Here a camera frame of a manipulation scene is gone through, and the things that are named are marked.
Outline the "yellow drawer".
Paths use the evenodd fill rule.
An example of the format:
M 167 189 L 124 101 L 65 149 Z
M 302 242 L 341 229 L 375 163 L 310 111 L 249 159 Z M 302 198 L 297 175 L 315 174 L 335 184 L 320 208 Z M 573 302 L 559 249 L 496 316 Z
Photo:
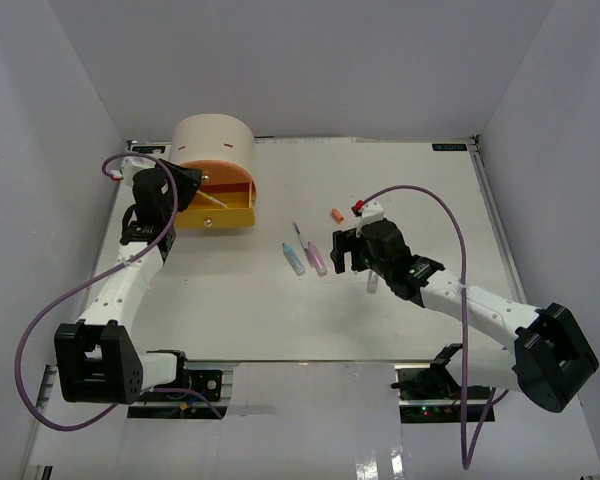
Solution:
M 229 206 L 224 209 L 195 195 L 190 206 L 176 216 L 177 229 L 239 229 L 253 227 L 256 222 L 256 189 L 253 183 L 233 185 L 202 185 L 201 191 L 212 195 Z M 205 218 L 213 224 L 204 225 Z

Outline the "thin grey pen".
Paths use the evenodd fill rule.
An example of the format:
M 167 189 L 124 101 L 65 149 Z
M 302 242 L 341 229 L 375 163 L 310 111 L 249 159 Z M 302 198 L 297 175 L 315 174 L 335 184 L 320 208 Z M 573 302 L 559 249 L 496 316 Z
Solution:
M 295 234 L 296 234 L 296 236 L 297 236 L 297 238 L 298 238 L 298 240 L 299 240 L 299 242 L 301 244 L 302 249 L 305 250 L 307 248 L 306 240 L 304 239 L 304 237 L 303 237 L 303 235 L 302 235 L 302 233 L 301 233 L 301 231 L 300 231 L 297 223 L 295 221 L 292 221 L 292 226 L 293 226 Z

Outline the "yellow pen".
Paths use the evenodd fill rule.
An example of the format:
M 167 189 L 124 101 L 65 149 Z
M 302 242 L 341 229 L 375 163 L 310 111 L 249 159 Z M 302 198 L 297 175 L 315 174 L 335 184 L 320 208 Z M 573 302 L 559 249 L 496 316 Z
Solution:
M 198 190 L 196 195 L 208 202 L 211 202 L 215 205 L 219 205 L 220 207 L 222 207 L 224 209 L 229 209 L 229 206 L 226 203 L 224 203 L 223 201 L 219 200 L 218 198 L 216 198 L 212 195 L 209 195 L 201 190 Z

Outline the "orange top drawer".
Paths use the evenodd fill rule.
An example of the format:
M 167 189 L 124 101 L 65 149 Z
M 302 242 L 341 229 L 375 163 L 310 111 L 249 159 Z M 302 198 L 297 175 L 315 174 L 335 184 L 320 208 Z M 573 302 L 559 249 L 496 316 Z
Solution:
M 206 185 L 233 185 L 253 183 L 252 175 L 242 166 L 223 160 L 194 160 L 181 164 L 183 168 L 199 169 L 202 174 L 208 174 L 210 181 Z

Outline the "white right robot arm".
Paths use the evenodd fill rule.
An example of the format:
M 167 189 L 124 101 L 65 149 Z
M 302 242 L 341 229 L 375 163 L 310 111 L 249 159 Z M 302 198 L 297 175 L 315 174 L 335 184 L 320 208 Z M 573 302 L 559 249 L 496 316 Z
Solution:
M 452 399 L 466 387 L 513 390 L 559 413 L 599 368 L 568 308 L 557 303 L 540 308 L 479 287 L 463 288 L 443 264 L 412 253 L 389 220 L 335 231 L 330 258 L 336 273 L 370 270 L 396 297 L 465 321 L 501 346 L 484 355 L 464 355 L 461 344 L 450 344 L 427 368 L 399 373 L 393 386 L 402 392 Z

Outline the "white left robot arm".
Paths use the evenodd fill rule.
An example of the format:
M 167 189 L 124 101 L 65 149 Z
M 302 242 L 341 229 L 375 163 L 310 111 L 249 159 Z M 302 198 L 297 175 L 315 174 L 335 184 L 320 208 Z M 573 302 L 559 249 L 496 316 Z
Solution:
M 130 405 L 156 386 L 171 399 L 189 392 L 192 377 L 182 368 L 181 353 L 140 354 L 131 330 L 142 299 L 174 244 L 175 217 L 190 205 L 201 183 L 201 170 L 169 162 L 133 174 L 134 202 L 122 217 L 117 270 L 104 280 L 78 320 L 60 325 L 54 335 L 66 401 Z

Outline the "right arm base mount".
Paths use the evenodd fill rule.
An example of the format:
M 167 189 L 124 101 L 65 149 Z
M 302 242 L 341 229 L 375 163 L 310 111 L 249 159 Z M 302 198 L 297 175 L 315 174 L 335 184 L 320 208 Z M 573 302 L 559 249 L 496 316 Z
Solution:
M 391 388 L 399 397 L 400 420 L 409 424 L 459 424 L 461 422 L 461 385 L 445 367 L 461 345 L 444 347 L 436 357 L 422 366 L 397 366 Z

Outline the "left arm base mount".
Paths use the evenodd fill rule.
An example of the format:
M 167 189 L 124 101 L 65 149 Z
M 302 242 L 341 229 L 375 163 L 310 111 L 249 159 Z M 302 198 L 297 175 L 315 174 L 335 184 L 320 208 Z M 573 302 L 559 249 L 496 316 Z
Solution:
M 130 419 L 221 420 L 232 393 L 233 372 L 211 368 L 184 370 L 182 379 L 144 393 L 129 406 Z

